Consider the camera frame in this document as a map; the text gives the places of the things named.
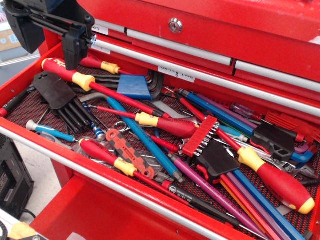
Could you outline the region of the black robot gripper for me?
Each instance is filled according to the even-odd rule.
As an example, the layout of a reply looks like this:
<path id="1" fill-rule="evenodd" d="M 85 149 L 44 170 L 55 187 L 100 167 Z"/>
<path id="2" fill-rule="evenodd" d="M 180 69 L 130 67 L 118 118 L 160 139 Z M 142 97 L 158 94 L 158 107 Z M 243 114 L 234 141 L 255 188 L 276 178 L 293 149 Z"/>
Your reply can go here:
<path id="1" fill-rule="evenodd" d="M 76 0 L 4 0 L 8 23 L 21 46 L 33 54 L 45 41 L 44 30 L 62 36 L 67 70 L 76 70 L 96 40 L 94 17 Z"/>

